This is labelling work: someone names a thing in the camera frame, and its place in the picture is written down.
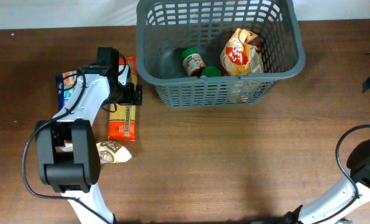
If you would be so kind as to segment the San Remo spaghetti packet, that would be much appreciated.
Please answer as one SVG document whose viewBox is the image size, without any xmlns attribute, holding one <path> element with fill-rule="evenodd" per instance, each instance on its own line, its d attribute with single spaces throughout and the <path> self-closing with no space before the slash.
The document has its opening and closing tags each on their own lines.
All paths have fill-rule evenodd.
<svg viewBox="0 0 370 224">
<path fill-rule="evenodd" d="M 131 74 L 129 81 L 137 84 L 136 57 L 126 57 Z M 117 105 L 117 110 L 109 114 L 108 139 L 109 140 L 136 140 L 136 106 Z"/>
</svg>

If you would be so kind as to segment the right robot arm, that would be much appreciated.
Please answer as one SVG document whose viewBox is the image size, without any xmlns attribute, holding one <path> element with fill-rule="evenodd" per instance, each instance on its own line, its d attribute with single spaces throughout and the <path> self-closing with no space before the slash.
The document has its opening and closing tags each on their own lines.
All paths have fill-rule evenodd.
<svg viewBox="0 0 370 224">
<path fill-rule="evenodd" d="M 353 149 L 346 167 L 340 161 L 343 141 L 361 129 L 370 129 L 370 124 L 347 130 L 336 144 L 335 159 L 343 177 L 316 200 L 287 212 L 282 223 L 338 223 L 359 206 L 370 202 L 370 139 Z"/>
</svg>

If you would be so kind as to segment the orange crinkled snack bag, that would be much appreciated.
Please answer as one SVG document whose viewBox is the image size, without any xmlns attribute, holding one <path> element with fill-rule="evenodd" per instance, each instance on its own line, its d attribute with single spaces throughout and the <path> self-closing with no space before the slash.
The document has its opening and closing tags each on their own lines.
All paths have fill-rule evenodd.
<svg viewBox="0 0 370 224">
<path fill-rule="evenodd" d="M 261 40 L 249 30 L 237 28 L 220 54 L 221 72 L 226 77 L 264 73 Z M 246 103 L 257 81 L 241 81 L 228 87 L 229 103 Z"/>
</svg>

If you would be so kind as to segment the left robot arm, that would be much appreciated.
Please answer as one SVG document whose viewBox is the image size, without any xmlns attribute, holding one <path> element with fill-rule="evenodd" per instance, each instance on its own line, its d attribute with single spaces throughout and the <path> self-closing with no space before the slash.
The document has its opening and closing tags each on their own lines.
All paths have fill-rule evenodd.
<svg viewBox="0 0 370 224">
<path fill-rule="evenodd" d="M 129 82 L 130 67 L 112 47 L 98 47 L 95 63 L 80 67 L 66 105 L 48 121 L 39 121 L 29 140 L 37 150 L 39 177 L 51 186 L 50 200 L 67 200 L 81 223 L 116 223 L 98 179 L 99 152 L 92 125 L 106 104 L 142 104 L 142 87 Z"/>
</svg>

